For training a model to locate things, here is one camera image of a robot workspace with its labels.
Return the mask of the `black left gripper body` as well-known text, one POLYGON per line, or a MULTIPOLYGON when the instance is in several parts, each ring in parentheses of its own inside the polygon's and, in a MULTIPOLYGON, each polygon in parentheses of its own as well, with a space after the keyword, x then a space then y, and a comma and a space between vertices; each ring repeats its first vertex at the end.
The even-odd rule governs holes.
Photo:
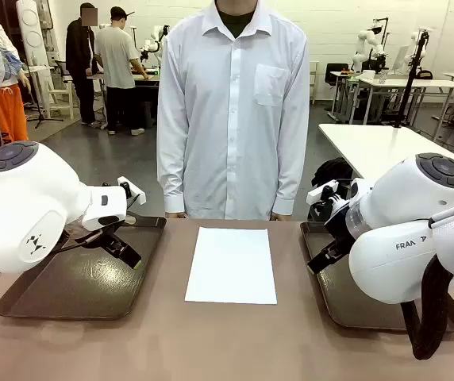
POLYGON ((83 226, 79 224, 67 225, 64 232, 67 234, 67 240, 63 244, 62 248, 72 249, 80 247, 81 245, 89 244, 94 240, 98 239, 102 235, 107 233, 115 233, 120 227, 131 226, 132 218, 129 220, 121 220, 111 225, 103 226, 100 229, 89 232, 83 226))

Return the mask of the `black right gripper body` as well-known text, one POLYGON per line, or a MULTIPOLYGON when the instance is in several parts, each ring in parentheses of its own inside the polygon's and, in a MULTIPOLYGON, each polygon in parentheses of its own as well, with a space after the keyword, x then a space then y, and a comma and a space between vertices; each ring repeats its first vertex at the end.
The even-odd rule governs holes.
POLYGON ((334 206, 325 229, 333 238, 334 248, 351 248, 360 236, 359 208, 350 206, 334 206))

